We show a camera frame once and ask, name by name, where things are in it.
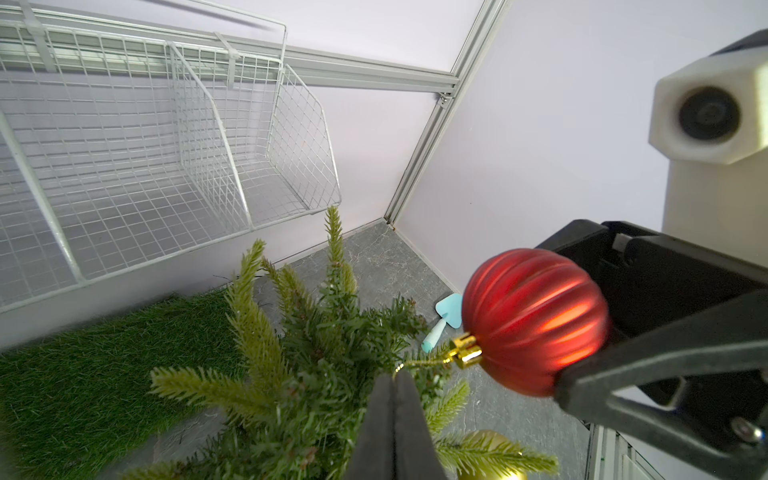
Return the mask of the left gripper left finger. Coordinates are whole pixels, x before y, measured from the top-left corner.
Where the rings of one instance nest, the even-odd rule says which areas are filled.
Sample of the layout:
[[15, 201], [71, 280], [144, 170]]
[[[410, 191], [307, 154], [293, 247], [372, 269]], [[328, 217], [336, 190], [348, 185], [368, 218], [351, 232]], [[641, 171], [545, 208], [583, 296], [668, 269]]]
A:
[[384, 374], [374, 383], [345, 479], [395, 478], [394, 414], [394, 380]]

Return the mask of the matte gold ornament ball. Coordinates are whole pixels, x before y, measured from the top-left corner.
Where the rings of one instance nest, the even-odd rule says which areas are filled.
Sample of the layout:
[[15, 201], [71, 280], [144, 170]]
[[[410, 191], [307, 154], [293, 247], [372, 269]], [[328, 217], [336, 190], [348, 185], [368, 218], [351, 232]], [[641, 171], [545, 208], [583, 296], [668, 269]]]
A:
[[504, 435], [492, 430], [468, 433], [463, 442], [476, 450], [470, 466], [458, 467], [458, 479], [520, 479], [528, 474], [519, 468], [504, 467], [503, 460], [519, 460], [522, 448]]

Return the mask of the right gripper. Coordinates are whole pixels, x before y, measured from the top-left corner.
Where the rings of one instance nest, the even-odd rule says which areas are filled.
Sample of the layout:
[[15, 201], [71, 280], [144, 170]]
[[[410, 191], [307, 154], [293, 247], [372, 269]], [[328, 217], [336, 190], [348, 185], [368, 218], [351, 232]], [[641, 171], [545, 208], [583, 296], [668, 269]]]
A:
[[590, 274], [613, 320], [559, 374], [560, 408], [721, 479], [766, 475], [766, 270], [626, 222], [575, 220], [543, 247]]

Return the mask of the red ribbed ornament ball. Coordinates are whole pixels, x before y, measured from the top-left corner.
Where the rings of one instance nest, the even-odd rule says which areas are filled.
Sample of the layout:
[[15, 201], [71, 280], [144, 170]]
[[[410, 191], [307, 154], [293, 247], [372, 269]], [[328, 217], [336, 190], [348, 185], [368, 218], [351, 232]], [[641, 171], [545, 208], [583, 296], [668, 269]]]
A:
[[574, 261], [513, 249], [485, 261], [462, 295], [461, 336], [434, 364], [479, 365], [498, 384], [551, 397], [563, 371], [594, 355], [611, 329], [608, 302]]

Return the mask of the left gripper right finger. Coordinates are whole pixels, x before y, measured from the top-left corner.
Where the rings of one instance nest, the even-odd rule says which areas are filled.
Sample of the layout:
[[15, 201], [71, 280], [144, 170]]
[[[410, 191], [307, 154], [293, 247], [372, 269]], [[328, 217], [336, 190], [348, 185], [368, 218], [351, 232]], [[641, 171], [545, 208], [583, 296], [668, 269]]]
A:
[[394, 377], [394, 471], [399, 480], [445, 480], [413, 376]]

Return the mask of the small green christmas tree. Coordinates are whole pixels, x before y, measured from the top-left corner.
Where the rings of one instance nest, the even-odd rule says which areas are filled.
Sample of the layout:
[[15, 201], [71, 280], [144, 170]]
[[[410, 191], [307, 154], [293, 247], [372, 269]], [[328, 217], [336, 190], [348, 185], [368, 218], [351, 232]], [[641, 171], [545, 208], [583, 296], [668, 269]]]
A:
[[[363, 309], [345, 256], [336, 208], [326, 214], [328, 265], [317, 293], [288, 266], [278, 268], [256, 241], [226, 290], [228, 321], [244, 359], [234, 378], [212, 368], [157, 367], [155, 395], [191, 406], [218, 407], [226, 428], [186, 460], [129, 472], [132, 479], [338, 479], [347, 470], [377, 377], [413, 375], [437, 458], [445, 473], [470, 466], [476, 450], [449, 424], [468, 401], [467, 382], [452, 382], [440, 351], [419, 353], [427, 330], [413, 301]], [[556, 458], [520, 444], [504, 467], [554, 474]]]

